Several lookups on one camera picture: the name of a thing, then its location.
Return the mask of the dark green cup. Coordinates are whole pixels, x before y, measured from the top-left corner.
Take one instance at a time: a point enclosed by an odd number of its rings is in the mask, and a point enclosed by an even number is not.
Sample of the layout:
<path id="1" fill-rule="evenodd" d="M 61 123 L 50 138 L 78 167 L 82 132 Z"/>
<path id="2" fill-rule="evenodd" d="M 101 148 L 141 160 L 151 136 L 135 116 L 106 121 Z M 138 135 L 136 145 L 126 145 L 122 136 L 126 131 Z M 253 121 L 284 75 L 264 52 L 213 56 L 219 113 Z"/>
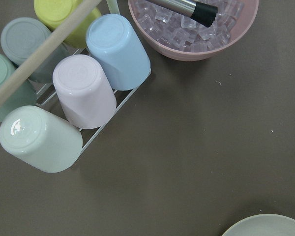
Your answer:
<path id="1" fill-rule="evenodd" d="M 0 86 L 16 70 L 14 64 L 4 55 L 0 54 Z M 14 109 L 26 105 L 36 104 L 36 91 L 29 81 L 22 85 L 0 107 L 0 122 Z"/>

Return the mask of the light blue cup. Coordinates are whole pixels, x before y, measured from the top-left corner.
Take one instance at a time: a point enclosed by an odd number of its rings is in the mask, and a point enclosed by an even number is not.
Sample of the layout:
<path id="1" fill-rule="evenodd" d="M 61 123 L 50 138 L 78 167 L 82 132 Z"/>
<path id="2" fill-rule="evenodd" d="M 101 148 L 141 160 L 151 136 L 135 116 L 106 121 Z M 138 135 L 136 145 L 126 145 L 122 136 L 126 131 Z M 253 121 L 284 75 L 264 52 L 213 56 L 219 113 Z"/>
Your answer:
<path id="1" fill-rule="evenodd" d="M 119 14 L 94 20 L 87 30 L 86 44 L 115 90 L 137 88 L 151 72 L 150 59 L 140 39 L 130 22 Z"/>

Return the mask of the steel black-tipped muddler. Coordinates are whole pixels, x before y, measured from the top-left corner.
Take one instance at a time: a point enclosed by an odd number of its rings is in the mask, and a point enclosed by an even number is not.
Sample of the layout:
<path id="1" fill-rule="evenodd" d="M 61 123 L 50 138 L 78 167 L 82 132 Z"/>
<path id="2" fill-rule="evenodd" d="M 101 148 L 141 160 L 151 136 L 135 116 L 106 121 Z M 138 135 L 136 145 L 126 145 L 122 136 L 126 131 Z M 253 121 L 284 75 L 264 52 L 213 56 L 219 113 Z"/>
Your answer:
<path id="1" fill-rule="evenodd" d="M 213 24 L 218 13 L 217 6 L 195 0 L 149 0 L 149 2 L 187 16 L 207 28 Z"/>

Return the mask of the grey-blue cup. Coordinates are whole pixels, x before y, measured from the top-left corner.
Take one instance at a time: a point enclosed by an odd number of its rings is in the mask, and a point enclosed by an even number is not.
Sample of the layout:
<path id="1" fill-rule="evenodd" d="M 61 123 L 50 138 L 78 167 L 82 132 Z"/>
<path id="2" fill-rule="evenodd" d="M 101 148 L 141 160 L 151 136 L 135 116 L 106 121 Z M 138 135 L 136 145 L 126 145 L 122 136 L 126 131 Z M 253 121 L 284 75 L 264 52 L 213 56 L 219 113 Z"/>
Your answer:
<path id="1" fill-rule="evenodd" d="M 21 17 L 3 28 L 0 43 L 5 55 L 20 66 L 50 35 L 51 31 L 39 20 Z M 51 83 L 55 67 L 69 55 L 67 48 L 60 44 L 29 79 L 42 84 Z"/>

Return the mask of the beige round plate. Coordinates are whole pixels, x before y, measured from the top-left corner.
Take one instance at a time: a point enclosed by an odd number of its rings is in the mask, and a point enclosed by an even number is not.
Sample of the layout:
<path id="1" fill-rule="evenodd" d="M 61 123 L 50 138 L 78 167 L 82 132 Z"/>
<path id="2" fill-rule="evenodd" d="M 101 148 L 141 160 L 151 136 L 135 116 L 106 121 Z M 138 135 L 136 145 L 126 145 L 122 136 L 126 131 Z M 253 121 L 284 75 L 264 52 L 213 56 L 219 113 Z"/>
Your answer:
<path id="1" fill-rule="evenodd" d="M 295 220 L 278 214 L 253 215 L 236 222 L 223 235 L 295 236 Z"/>

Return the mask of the pale mint cup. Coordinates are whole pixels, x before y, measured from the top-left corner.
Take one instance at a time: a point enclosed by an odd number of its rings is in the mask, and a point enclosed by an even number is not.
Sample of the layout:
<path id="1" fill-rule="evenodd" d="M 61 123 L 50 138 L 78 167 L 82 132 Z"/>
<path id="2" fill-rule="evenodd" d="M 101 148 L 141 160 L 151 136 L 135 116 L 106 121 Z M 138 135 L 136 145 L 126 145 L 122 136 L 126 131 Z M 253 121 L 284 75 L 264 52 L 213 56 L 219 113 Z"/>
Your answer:
<path id="1" fill-rule="evenodd" d="M 81 154 L 80 131 L 66 120 L 36 106 L 9 113 L 0 125 L 5 151 L 47 173 L 71 167 Z"/>

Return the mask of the lilac cup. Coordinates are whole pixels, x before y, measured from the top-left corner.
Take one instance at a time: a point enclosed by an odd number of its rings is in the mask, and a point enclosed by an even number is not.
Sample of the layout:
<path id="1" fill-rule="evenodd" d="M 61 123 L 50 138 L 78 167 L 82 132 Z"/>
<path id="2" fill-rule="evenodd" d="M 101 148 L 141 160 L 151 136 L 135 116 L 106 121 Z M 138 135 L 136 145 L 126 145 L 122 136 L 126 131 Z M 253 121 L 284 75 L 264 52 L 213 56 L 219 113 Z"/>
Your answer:
<path id="1" fill-rule="evenodd" d="M 82 129 L 105 125 L 117 101 L 102 66 L 87 55 L 61 60 L 53 71 L 53 84 L 67 120 Z"/>

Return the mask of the yellow-green cup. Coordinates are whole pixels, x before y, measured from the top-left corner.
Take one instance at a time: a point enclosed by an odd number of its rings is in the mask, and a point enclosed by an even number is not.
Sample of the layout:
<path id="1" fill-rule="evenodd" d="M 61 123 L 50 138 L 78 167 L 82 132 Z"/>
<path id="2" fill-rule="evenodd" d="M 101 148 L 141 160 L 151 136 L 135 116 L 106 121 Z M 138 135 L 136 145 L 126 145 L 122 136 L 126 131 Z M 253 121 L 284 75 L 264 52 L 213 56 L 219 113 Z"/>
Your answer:
<path id="1" fill-rule="evenodd" d="M 34 0 L 34 10 L 38 19 L 54 31 L 81 3 L 81 0 Z M 69 34 L 64 42 L 74 48 L 86 47 L 86 32 L 89 25 L 101 16 L 98 8 L 91 13 Z"/>

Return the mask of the pink ice bowl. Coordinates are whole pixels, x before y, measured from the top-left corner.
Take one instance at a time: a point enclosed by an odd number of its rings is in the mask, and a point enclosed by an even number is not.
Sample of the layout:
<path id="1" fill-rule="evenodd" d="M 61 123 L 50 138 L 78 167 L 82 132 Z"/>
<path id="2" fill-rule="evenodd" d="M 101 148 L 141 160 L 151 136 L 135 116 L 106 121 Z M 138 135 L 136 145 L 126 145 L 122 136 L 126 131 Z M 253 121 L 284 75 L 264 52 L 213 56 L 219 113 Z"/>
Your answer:
<path id="1" fill-rule="evenodd" d="M 257 0 L 206 0 L 218 8 L 210 27 L 147 0 L 128 1 L 131 16 L 155 51 L 179 61 L 207 59 L 241 39 L 257 15 Z"/>

